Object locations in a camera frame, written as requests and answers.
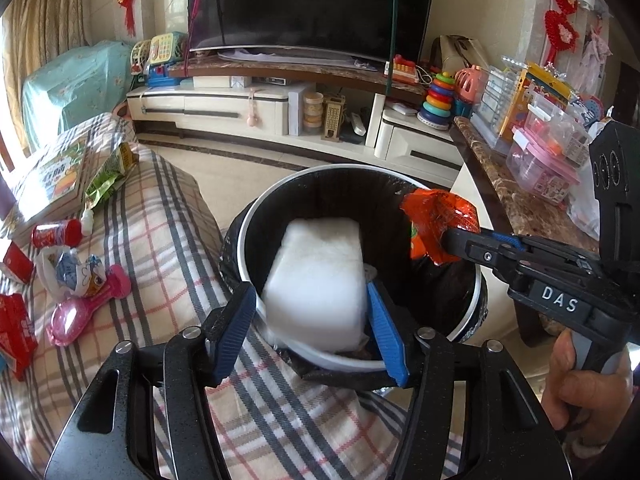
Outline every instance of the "plaid blanket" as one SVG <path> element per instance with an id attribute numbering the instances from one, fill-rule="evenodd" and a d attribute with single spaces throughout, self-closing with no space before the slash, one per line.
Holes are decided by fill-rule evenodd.
<path id="1" fill-rule="evenodd" d="M 130 124 L 109 114 L 79 124 L 49 150 L 81 136 L 87 136 L 94 173 L 123 140 L 140 154 L 139 166 L 95 213 L 94 232 L 79 247 L 82 258 L 96 254 L 107 266 L 121 264 L 132 293 L 98 309 L 77 341 L 58 348 L 46 337 L 54 305 L 40 280 L 20 286 L 0 279 L 0 292 L 22 294 L 38 340 L 23 382 L 7 370 L 0 375 L 0 431 L 37 476 L 118 341 L 167 341 L 226 302 L 216 267 L 220 231 L 193 177 L 136 144 Z M 24 250 L 34 258 L 32 247 Z M 207 395 L 226 464 L 238 480 L 384 478 L 405 416 L 375 394 L 300 380 L 253 329 L 232 375 Z M 154 397 L 161 473 L 170 478 L 162 391 Z M 459 449 L 450 443 L 446 476 L 457 469 Z"/>

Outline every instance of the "cabinet drawer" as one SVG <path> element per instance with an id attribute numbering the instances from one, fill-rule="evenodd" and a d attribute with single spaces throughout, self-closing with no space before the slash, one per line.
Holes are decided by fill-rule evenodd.
<path id="1" fill-rule="evenodd" d="M 142 95 L 127 98 L 129 112 L 136 121 L 162 121 L 167 114 L 184 112 L 184 97 L 180 95 Z"/>
<path id="2" fill-rule="evenodd" d="M 289 122 L 286 101 L 255 100 L 256 126 L 249 126 L 250 102 L 247 98 L 185 96 L 184 119 L 205 119 L 207 131 L 222 134 L 261 132 L 265 135 L 287 135 Z"/>
<path id="3" fill-rule="evenodd" d="M 463 161 L 458 149 L 443 139 L 395 127 L 386 153 L 387 162 L 427 171 L 453 184 Z"/>

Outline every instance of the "curtain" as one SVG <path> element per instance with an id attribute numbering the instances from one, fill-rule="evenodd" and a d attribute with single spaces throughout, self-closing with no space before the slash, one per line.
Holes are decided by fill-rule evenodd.
<path id="1" fill-rule="evenodd" d="M 11 118 L 26 155 L 22 124 L 24 79 L 71 48 L 86 45 L 82 0 L 12 0 L 2 15 L 4 84 Z"/>

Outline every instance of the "tiled floor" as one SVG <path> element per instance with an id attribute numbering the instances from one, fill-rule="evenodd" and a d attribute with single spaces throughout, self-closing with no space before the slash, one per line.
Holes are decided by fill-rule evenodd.
<path id="1" fill-rule="evenodd" d="M 195 177 L 221 229 L 228 228 L 249 202 L 280 179 L 303 168 L 324 164 L 311 158 L 215 140 L 156 134 L 139 134 L 138 139 Z"/>

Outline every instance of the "toy cash register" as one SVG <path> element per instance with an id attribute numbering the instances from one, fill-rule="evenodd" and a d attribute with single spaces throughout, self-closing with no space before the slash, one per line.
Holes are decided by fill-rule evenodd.
<path id="1" fill-rule="evenodd" d="M 171 65 L 184 59 L 187 35 L 181 32 L 168 32 L 151 39 L 149 48 L 149 87 L 176 86 L 184 78 L 169 77 Z"/>

